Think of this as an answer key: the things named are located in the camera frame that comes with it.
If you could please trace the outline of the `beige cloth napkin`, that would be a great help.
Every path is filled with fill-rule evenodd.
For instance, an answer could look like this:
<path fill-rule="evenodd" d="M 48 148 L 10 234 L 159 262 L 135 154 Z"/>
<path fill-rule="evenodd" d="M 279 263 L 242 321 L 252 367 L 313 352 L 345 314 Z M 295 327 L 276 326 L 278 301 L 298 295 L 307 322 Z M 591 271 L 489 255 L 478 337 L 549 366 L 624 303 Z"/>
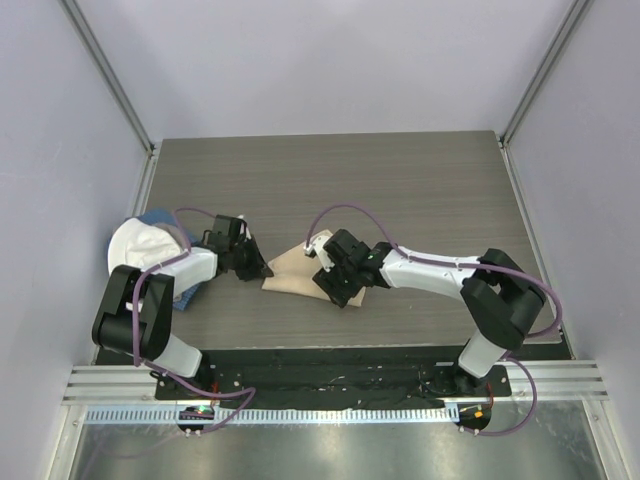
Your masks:
<path fill-rule="evenodd" d="M 313 280 L 318 273 L 327 273 L 318 257 L 305 255 L 301 243 L 268 262 L 273 275 L 264 280 L 264 291 L 295 294 L 329 301 L 330 297 Z"/>

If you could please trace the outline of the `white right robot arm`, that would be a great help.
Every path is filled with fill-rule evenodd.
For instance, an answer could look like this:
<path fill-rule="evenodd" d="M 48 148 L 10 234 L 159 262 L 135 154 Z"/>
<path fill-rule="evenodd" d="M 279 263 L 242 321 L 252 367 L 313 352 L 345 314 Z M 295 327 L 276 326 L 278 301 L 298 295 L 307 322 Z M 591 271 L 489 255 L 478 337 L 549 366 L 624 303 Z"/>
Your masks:
<path fill-rule="evenodd" d="M 308 241 L 304 253 L 319 260 L 312 280 L 340 308 L 373 287 L 421 290 L 466 305 L 476 331 L 451 371 L 453 386 L 465 395 L 483 388 L 494 364 L 522 346 L 546 303 L 542 288 L 498 249 L 449 257 L 391 242 L 369 247 L 340 229 Z"/>

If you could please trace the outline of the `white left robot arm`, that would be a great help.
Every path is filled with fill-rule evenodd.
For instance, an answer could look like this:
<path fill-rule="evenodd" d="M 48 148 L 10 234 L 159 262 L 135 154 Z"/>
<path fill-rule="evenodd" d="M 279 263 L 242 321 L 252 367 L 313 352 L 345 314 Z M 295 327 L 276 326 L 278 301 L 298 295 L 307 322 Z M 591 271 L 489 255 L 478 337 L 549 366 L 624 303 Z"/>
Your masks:
<path fill-rule="evenodd" d="M 198 289 L 233 272 L 241 281 L 266 279 L 272 271 L 241 216 L 216 215 L 195 239 L 171 213 L 159 210 L 125 220 L 107 248 L 109 279 L 92 327 L 93 342 L 178 377 L 190 398 L 213 385 L 207 355 L 172 331 L 173 313 Z"/>

